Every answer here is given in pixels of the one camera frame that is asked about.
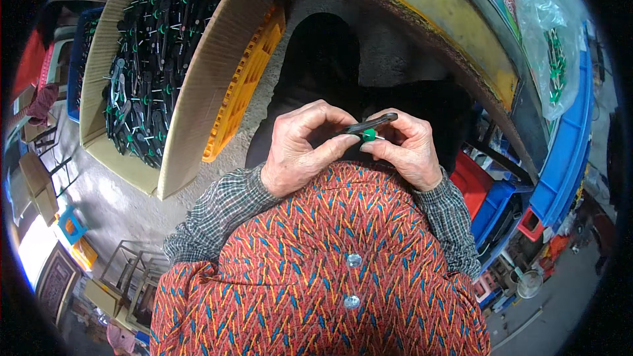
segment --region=orange item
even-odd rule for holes
[[[90,272],[92,265],[95,261],[97,261],[97,252],[94,251],[83,236],[72,246],[70,249],[70,255],[86,272]]]
[[[529,229],[527,227],[528,223],[534,223],[534,229]],[[528,207],[526,209],[526,212],[523,214],[517,228],[532,242],[538,241],[543,231],[545,231],[545,227],[532,211],[532,207]]]
[[[270,56],[286,30],[286,15],[281,6],[271,7],[252,36],[233,79],[228,85],[222,107],[211,128],[207,146],[202,154],[203,162],[213,162],[224,146],[235,136],[246,107],[264,73]]]
[[[66,231],[68,232],[68,234],[74,234],[76,231],[75,225],[73,224],[73,220],[68,219],[66,220]]]
[[[462,192],[470,219],[474,219],[493,186],[493,178],[467,154],[459,152],[451,181]]]

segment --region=black pants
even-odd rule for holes
[[[268,105],[246,154],[253,168],[268,157],[277,116],[318,99],[340,107],[357,121],[363,112],[394,107],[427,120],[440,165],[448,173],[470,126],[472,102],[468,93],[452,81],[417,81],[394,87],[360,87],[358,36],[340,17],[318,13],[307,17],[290,37],[286,56]],[[341,160],[372,161],[371,155],[350,148]]]

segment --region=plaid sleeve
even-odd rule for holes
[[[442,169],[442,181],[429,192],[413,190],[413,197],[427,215],[431,232],[444,251],[449,271],[459,271],[473,280],[479,277],[475,237],[470,232],[470,214],[464,196]]]
[[[261,182],[262,167],[237,169],[211,184],[176,232],[165,238],[163,249],[171,264],[217,262],[238,225],[281,201]]]

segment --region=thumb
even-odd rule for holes
[[[374,157],[389,161],[394,164],[394,166],[398,166],[404,159],[406,150],[406,148],[396,146],[388,140],[368,141],[360,146],[360,151],[363,153],[373,154]]]
[[[320,164],[329,164],[341,158],[345,151],[357,144],[360,138],[356,135],[339,135],[328,139],[312,151],[312,158]]]

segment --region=concrete floor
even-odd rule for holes
[[[244,115],[238,133],[213,163],[202,163],[194,183],[185,190],[159,201],[128,185],[112,174],[78,146],[78,124],[68,120],[65,107],[56,107],[59,115],[59,146],[56,160],[73,156],[70,176],[78,176],[66,194],[59,199],[60,208],[72,203],[78,216],[90,230],[85,235],[99,253],[101,268],[121,240],[146,241],[160,248],[164,237],[184,220],[187,209],[211,182],[226,172],[242,167],[249,142],[257,125],[266,115],[286,46],[292,31],[301,20],[315,12],[332,12],[341,16],[357,30],[361,42],[360,83],[364,86],[390,86],[417,79],[441,79],[446,70],[423,52],[411,52],[404,36],[379,22],[377,17],[362,11],[345,0],[295,0],[287,14],[286,34],[278,45]],[[600,91],[594,113],[594,141],[590,161],[601,173],[606,173],[606,132],[608,113],[615,107],[613,81],[610,76]],[[56,185],[66,184],[66,175],[54,177]],[[521,335],[494,352],[495,355],[553,354],[570,334],[588,303],[598,278],[593,271],[597,259],[596,245],[590,244],[577,255],[569,251],[560,257],[557,271],[544,284],[539,295],[523,300],[501,314],[487,319],[493,346],[523,324],[543,305],[545,312]],[[122,262],[116,263],[120,272]]]

